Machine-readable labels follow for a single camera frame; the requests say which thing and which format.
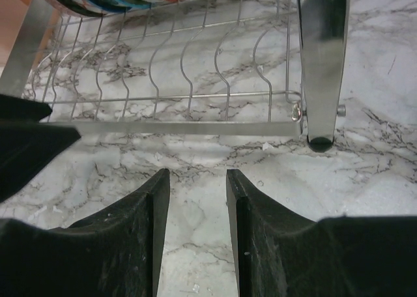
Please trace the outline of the steel two-tier dish rack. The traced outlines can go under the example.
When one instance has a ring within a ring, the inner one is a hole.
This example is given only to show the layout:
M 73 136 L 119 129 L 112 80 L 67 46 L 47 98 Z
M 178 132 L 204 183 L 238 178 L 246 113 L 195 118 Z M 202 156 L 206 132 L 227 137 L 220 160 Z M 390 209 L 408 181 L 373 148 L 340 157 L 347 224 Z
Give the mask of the steel two-tier dish rack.
M 31 0 L 1 93 L 83 134 L 305 136 L 334 145 L 350 0 L 151 0 L 82 17 Z

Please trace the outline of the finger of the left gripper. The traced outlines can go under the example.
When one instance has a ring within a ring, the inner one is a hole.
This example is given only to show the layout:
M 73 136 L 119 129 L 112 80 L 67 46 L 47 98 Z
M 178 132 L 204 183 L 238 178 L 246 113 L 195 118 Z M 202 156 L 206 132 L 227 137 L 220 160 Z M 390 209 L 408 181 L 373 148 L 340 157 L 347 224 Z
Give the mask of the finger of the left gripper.
M 1 120 L 7 121 L 33 121 L 48 117 L 52 113 L 51 107 L 42 102 L 26 100 L 14 96 L 1 94 Z
M 47 164 L 81 138 L 74 127 L 1 123 L 1 201 L 26 186 Z

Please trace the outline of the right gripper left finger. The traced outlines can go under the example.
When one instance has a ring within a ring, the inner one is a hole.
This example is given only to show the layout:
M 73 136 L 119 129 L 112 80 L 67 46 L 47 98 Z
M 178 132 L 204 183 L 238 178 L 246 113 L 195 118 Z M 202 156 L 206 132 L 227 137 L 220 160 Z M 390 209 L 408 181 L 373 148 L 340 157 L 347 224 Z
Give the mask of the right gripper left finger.
M 2 296 L 156 296 L 170 198 L 159 170 L 67 228 L 1 220 Z

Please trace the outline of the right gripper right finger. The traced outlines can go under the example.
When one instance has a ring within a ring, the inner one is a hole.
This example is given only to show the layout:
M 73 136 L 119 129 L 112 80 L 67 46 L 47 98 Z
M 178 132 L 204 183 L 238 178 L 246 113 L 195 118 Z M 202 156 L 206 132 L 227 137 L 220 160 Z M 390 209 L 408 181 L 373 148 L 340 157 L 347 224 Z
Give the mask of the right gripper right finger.
M 226 194 L 240 296 L 416 295 L 415 216 L 312 221 L 238 169 Z

